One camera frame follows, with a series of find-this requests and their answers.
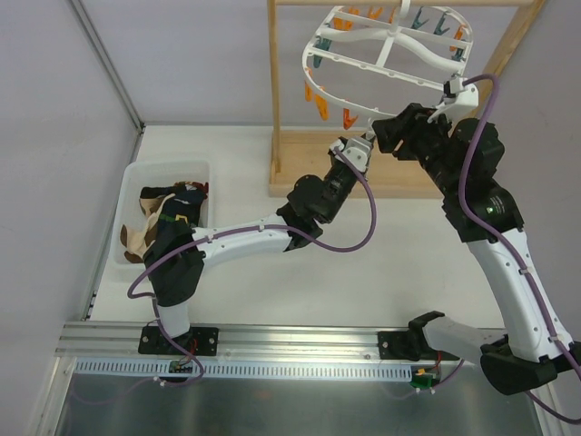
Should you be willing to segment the white plastic clip hanger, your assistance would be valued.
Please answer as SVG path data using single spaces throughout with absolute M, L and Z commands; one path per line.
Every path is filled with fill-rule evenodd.
M 443 88 L 464 77 L 473 43 L 468 20 L 447 6 L 404 2 L 362 14 L 337 5 L 302 51 L 304 98 L 322 120 L 341 111 L 345 129 L 394 116 L 414 99 L 457 120 L 477 100 L 465 97 L 454 109 Z

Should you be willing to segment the navy santa sock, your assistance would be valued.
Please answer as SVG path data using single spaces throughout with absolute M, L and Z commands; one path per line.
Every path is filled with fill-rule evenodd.
M 197 226 L 200 222 L 201 209 L 205 200 L 202 199 L 201 193 L 195 191 L 187 191 L 175 195 L 162 208 L 157 232 L 161 233 L 166 227 L 176 221 L 184 221 L 189 225 Z

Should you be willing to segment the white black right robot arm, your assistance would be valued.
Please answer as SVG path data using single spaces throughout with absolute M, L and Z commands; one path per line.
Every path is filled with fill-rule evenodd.
M 505 395 L 533 390 L 571 370 L 580 344 L 547 298 L 514 197 L 494 179 L 505 152 L 496 127 L 477 118 L 453 125 L 433 113 L 410 104 L 372 129 L 382 153 L 418 162 L 441 191 L 445 216 L 484 272 L 506 331 L 487 336 L 429 312 L 409 323 L 409 351 L 426 359 L 440 349 L 474 362 Z

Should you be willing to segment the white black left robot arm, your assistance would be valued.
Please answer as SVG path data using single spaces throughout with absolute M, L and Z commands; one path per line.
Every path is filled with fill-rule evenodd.
M 184 221 L 166 224 L 144 256 L 153 287 L 160 344 L 170 353 L 190 345 L 188 302 L 202 273 L 251 254 L 286 253 L 316 243 L 356 183 L 367 182 L 374 134 L 341 137 L 330 146 L 330 169 L 319 178 L 302 176 L 275 213 L 221 229 L 194 228 Z

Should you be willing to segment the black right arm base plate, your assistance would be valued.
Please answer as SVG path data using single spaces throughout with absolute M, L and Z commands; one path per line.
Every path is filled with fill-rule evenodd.
M 459 357 L 440 352 L 428 346 L 422 334 L 410 330 L 379 331 L 377 333 L 381 360 L 405 360 L 410 362 L 437 361 L 455 362 Z

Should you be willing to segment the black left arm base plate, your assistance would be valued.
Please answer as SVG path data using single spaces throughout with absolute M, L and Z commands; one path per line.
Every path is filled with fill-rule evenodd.
M 216 327 L 191 327 L 173 340 L 195 356 L 215 356 L 220 330 Z M 141 355 L 178 355 L 178 351 L 163 335 L 158 326 L 145 326 L 138 346 Z

